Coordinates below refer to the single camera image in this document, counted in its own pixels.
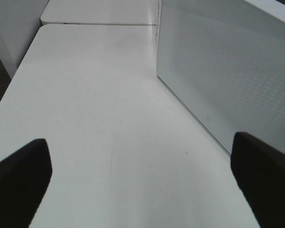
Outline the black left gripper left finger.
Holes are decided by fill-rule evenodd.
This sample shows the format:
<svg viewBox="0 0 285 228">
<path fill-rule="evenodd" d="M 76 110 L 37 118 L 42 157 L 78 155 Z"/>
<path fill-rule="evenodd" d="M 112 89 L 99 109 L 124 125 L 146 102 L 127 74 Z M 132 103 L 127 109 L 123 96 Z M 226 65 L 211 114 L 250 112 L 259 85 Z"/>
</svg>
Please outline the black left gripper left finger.
<svg viewBox="0 0 285 228">
<path fill-rule="evenodd" d="M 45 139 L 34 139 L 0 161 L 0 228 L 30 226 L 51 176 Z"/>
</svg>

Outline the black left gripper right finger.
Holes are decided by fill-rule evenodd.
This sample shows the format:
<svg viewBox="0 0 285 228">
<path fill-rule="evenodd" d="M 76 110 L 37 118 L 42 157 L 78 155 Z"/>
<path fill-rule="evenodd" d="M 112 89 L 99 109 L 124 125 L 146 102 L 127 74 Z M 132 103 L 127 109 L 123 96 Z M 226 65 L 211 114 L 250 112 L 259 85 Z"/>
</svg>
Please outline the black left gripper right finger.
<svg viewBox="0 0 285 228">
<path fill-rule="evenodd" d="M 237 132 L 230 167 L 259 226 L 285 228 L 285 154 L 246 132 Z"/>
</svg>

